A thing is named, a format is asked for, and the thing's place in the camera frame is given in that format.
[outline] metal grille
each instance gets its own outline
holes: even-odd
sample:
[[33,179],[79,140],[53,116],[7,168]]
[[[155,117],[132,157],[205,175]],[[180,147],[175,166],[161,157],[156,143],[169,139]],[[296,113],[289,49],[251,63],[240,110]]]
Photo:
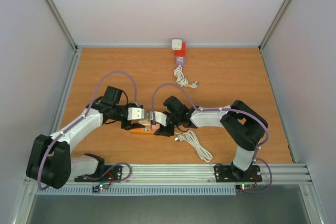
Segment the metal grille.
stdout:
[[236,195],[234,186],[111,186],[98,193],[92,191],[91,185],[66,185],[61,189],[49,187],[44,191],[37,190],[38,195],[106,195],[106,196],[157,196],[157,195]]

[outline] wooden table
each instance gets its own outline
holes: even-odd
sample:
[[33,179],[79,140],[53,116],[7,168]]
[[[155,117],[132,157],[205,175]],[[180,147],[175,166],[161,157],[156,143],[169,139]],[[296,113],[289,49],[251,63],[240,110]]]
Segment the wooden table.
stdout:
[[[174,53],[170,48],[84,48],[65,110],[62,126],[76,118],[90,102],[99,80],[108,72],[129,73],[138,86],[138,101],[151,109],[154,90],[161,84],[174,83]],[[242,100],[269,124],[270,140],[258,156],[269,163],[291,163],[287,141],[268,82],[265,67],[257,48],[187,48],[183,72],[198,88],[184,88],[196,105],[219,107]],[[107,85],[124,90],[133,102],[131,81],[121,74],[110,76],[100,87],[103,95]],[[178,97],[190,107],[184,94],[174,87],[164,87],[156,95],[155,110],[164,111],[163,101]],[[230,163],[237,145],[223,128],[195,129],[200,143],[209,150],[212,163]],[[91,132],[72,152],[73,156],[93,153],[107,163],[138,164],[205,163],[195,149],[174,137],[131,134],[120,129],[120,123],[104,125]]]

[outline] white wall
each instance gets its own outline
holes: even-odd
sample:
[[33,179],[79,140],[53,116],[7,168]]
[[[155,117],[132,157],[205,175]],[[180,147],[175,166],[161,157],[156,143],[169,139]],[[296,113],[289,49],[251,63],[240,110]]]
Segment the white wall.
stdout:
[[264,51],[294,153],[336,223],[336,0],[293,0]]
[[258,46],[283,0],[54,0],[79,45]]
[[0,218],[9,223],[72,52],[44,0],[0,0],[0,49]]

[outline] red object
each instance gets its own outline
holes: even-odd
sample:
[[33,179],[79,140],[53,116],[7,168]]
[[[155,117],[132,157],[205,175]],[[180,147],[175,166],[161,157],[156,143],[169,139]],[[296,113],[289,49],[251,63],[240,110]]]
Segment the red object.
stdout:
[[184,57],[186,45],[187,45],[186,42],[182,42],[182,48],[181,50],[175,50],[175,56]]

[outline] white cord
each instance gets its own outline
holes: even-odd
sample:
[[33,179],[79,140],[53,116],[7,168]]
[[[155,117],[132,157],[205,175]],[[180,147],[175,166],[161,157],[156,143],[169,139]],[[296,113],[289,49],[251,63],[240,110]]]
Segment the white cord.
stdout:
[[177,84],[179,84],[181,87],[190,87],[190,88],[197,88],[197,81],[195,81],[193,84],[189,84],[187,78],[184,77],[183,72],[182,72],[182,67],[179,65],[175,70],[174,70],[174,75],[176,76]]
[[197,154],[201,160],[204,160],[205,162],[209,163],[213,159],[211,153],[208,152],[204,147],[202,147],[199,144],[199,141],[198,141],[198,138],[195,132],[189,130],[183,134],[176,133],[176,132],[175,134],[177,135],[175,140],[176,141],[177,140],[186,141],[187,143],[191,144],[191,146],[194,147],[195,150],[197,151]]

